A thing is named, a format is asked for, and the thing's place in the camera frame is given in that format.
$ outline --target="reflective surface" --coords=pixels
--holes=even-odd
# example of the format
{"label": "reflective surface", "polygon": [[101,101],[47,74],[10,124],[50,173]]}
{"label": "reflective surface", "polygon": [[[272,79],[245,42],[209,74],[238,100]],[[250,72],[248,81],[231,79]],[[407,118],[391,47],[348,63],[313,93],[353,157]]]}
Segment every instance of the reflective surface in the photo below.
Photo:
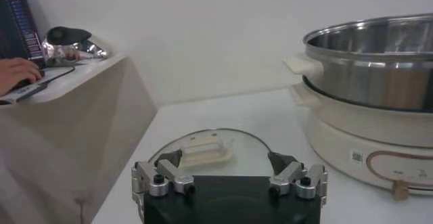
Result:
{"label": "reflective surface", "polygon": [[318,91],[353,104],[433,112],[433,14],[332,26],[304,43],[323,64],[323,74],[307,78]]}
{"label": "reflective surface", "polygon": [[42,50],[48,66],[59,64],[71,65],[71,62],[83,59],[103,60],[108,57],[106,49],[96,44],[93,37],[71,45],[52,45],[45,38],[42,42]]}
{"label": "reflective surface", "polygon": [[189,175],[271,176],[270,149],[252,134],[234,129],[209,129],[190,133],[164,146],[150,159],[182,150],[179,170]]}

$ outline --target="label sticker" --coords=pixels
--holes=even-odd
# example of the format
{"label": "label sticker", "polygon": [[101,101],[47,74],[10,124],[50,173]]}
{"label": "label sticker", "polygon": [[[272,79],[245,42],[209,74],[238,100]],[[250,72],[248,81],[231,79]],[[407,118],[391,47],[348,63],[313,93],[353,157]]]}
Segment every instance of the label sticker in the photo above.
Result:
{"label": "label sticker", "polygon": [[350,151],[350,161],[358,166],[363,166],[364,164],[364,152],[358,150]]}

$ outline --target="person's hand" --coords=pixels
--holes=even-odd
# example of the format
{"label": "person's hand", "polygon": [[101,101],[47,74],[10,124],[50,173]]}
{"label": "person's hand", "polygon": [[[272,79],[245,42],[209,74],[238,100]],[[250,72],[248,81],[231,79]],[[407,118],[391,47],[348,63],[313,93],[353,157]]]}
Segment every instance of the person's hand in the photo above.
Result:
{"label": "person's hand", "polygon": [[5,95],[20,81],[28,79],[35,83],[41,79],[39,67],[22,58],[0,60],[0,96]]}

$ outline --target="computer mouse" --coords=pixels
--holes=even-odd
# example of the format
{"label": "computer mouse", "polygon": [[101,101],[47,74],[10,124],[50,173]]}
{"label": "computer mouse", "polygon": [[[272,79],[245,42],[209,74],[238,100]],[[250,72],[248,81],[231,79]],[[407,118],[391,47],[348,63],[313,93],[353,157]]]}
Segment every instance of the computer mouse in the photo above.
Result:
{"label": "computer mouse", "polygon": [[[39,69],[39,73],[41,74],[42,77],[45,76],[45,71],[44,70]],[[25,86],[28,86],[30,84],[32,84],[30,82],[30,80],[29,79],[25,79],[25,80],[20,81],[17,85],[15,85],[15,87],[12,88],[12,90],[19,89],[21,87],[25,87]]]}

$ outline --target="screw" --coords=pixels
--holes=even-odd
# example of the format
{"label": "screw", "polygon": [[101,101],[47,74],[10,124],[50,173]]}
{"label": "screw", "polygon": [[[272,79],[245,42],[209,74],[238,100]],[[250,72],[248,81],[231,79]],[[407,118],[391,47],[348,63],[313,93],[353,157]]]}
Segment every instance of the screw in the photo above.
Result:
{"label": "screw", "polygon": [[196,192],[196,187],[194,185],[187,185],[185,187],[185,195],[190,196]]}
{"label": "screw", "polygon": [[161,184],[164,183],[164,176],[160,174],[154,175],[154,183],[155,184]]}
{"label": "screw", "polygon": [[303,178],[300,180],[300,184],[301,184],[302,186],[309,186],[309,185],[311,184],[311,178],[310,178],[310,177],[303,177]]}
{"label": "screw", "polygon": [[279,198],[280,190],[277,187],[270,187],[269,188],[269,194],[271,195],[272,199],[278,199]]}

